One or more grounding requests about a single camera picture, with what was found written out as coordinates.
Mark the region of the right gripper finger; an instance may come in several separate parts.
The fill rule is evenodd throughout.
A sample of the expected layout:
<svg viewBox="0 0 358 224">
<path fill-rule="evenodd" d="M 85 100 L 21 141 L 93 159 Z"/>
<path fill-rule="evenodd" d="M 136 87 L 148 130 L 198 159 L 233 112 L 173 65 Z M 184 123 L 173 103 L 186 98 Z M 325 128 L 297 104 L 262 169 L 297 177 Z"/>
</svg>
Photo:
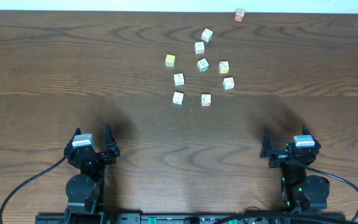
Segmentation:
<svg viewBox="0 0 358 224">
<path fill-rule="evenodd" d="M 262 143 L 262 151 L 273 151 L 272 140 L 268 128 L 265 128 L 264 140 Z"/>
<path fill-rule="evenodd" d="M 308 128 L 306 127 L 306 125 L 302 126 L 302 135 L 311 135 L 310 131 L 308 130 Z"/>
</svg>

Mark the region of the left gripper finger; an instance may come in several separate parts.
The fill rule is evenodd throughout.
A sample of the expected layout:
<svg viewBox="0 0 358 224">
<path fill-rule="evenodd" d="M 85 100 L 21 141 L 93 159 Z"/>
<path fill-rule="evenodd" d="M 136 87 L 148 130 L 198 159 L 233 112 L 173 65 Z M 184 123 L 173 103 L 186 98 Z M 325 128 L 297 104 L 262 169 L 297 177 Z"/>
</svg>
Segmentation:
<svg viewBox="0 0 358 224">
<path fill-rule="evenodd" d="M 111 127 L 109 124 L 106 124 L 106 126 L 105 126 L 104 147 L 106 149 L 108 149 L 109 151 L 117 150 L 117 144 L 112 136 Z"/>
<path fill-rule="evenodd" d="M 72 142 L 73 142 L 75 136 L 80 135 L 80 134 L 81 134 L 81 129 L 80 129 L 80 128 L 76 128 L 76 130 L 75 130 L 75 132 L 74 132 L 72 138 L 71 138 L 70 141 L 67 143 L 67 146 L 72 146 Z"/>
</svg>

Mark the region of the white block red side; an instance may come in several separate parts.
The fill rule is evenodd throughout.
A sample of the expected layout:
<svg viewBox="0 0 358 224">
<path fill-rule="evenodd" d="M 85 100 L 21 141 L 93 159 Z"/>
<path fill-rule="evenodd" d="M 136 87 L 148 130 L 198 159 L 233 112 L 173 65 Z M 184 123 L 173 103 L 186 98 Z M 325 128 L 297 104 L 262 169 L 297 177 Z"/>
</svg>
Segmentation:
<svg viewBox="0 0 358 224">
<path fill-rule="evenodd" d="M 211 95 L 210 94 L 202 94 L 201 95 L 201 105 L 202 106 L 211 106 Z"/>
</svg>

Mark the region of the white block yellow side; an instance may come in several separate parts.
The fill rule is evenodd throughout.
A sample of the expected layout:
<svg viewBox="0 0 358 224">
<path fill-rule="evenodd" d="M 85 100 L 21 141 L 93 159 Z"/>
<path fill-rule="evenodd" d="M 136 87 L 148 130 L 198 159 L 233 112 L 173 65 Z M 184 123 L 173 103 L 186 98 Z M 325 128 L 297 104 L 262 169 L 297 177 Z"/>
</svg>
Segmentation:
<svg viewBox="0 0 358 224">
<path fill-rule="evenodd" d="M 220 61 L 218 68 L 219 68 L 220 73 L 228 73 L 229 72 L 229 62 L 228 61 Z"/>
</svg>

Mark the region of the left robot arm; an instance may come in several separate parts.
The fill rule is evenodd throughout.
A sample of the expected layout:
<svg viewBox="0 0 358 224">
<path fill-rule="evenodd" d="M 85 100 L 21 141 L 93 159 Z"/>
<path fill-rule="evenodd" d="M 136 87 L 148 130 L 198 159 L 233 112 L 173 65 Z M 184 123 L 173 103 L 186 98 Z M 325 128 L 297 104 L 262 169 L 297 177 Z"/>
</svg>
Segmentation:
<svg viewBox="0 0 358 224">
<path fill-rule="evenodd" d="M 115 164 L 120 149 L 114 140 L 111 127 L 106 125 L 103 152 L 96 152 L 91 134 L 76 129 L 64 148 L 70 165 L 80 170 L 66 184 L 68 205 L 64 223 L 115 223 L 115 215 L 104 209 L 105 168 Z"/>
</svg>

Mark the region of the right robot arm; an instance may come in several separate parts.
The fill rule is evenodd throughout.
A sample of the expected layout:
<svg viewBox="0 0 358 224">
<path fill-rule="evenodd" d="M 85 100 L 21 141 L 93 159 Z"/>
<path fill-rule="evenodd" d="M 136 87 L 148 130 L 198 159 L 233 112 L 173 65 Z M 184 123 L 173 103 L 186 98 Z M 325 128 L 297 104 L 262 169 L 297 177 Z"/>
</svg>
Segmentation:
<svg viewBox="0 0 358 224">
<path fill-rule="evenodd" d="M 320 213 L 328 206 L 329 180 L 318 175 L 307 175 L 309 165 L 316 160 L 320 143 L 311 135 L 306 126 L 302 134 L 293 137 L 286 148 L 273 148 L 268 129 L 265 130 L 260 157 L 268 159 L 270 168 L 282 172 L 281 195 L 290 211 L 299 213 Z"/>
</svg>

